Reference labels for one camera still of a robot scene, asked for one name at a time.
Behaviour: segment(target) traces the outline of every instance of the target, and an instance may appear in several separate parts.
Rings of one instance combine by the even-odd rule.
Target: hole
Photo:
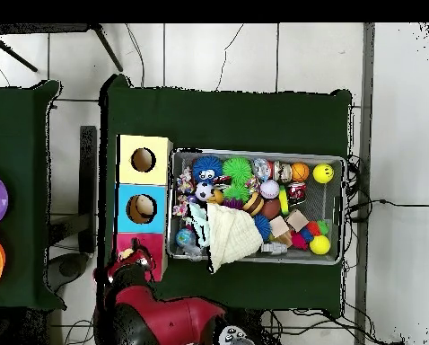
[[[127,203],[127,216],[136,224],[150,224],[156,214],[157,203],[147,194],[132,196]]]
[[[148,173],[155,167],[155,155],[149,148],[138,148],[132,154],[131,164],[135,171]]]

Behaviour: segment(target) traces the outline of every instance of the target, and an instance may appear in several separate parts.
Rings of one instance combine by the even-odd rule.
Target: gray plastic bin
[[[188,149],[176,148],[171,153],[169,170],[173,177],[169,181],[169,211],[167,225],[167,252],[173,258],[190,259],[183,250],[176,244],[176,233],[184,227],[184,222],[180,217],[172,215],[172,207],[178,202],[176,180],[182,173],[183,169],[191,166],[193,160],[204,155],[214,155],[221,160],[226,160],[233,156],[245,157],[249,160],[264,157],[267,160],[279,160],[283,163],[306,163],[311,172],[313,168],[322,163],[330,164],[334,169],[334,177],[328,184],[319,184],[310,174],[306,180],[306,200],[291,207],[299,209],[310,221],[324,219],[329,226],[329,232],[326,236],[331,241],[331,248],[326,255],[316,255],[310,250],[298,250],[290,247],[287,253],[270,254],[258,252],[241,259],[241,261],[261,261],[261,262],[282,262],[282,263],[301,263],[301,264],[320,264],[333,265],[338,263],[343,255],[344,250],[344,210],[346,208],[346,184],[347,184],[347,165],[346,160],[338,156],[318,156],[318,155],[294,155],[294,154],[268,154],[264,152],[244,152],[244,151],[219,151],[214,149]],[[206,252],[202,260],[207,260]]]

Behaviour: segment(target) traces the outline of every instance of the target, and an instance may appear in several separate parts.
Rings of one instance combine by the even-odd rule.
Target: orange ball
[[[309,167],[304,163],[294,163],[291,166],[291,171],[293,181],[306,181],[311,173]]]

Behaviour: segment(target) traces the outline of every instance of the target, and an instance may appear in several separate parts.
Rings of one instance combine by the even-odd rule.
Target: green table cloth
[[[117,134],[167,137],[175,147],[346,157],[351,94],[201,92],[130,88],[114,75],[101,90],[107,143],[106,258],[113,229]],[[214,275],[204,262],[169,259],[159,298],[202,296],[230,307],[326,308],[340,315],[341,265],[235,262]]]
[[[0,88],[0,179],[9,206],[0,222],[5,266],[0,307],[62,308],[44,281],[48,245],[48,106],[59,83],[43,81],[31,89]]]

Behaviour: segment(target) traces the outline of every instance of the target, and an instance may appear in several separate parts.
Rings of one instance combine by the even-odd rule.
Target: white towel
[[[263,243],[254,219],[243,210],[208,203],[210,252],[213,273],[224,263],[232,263],[256,252]]]

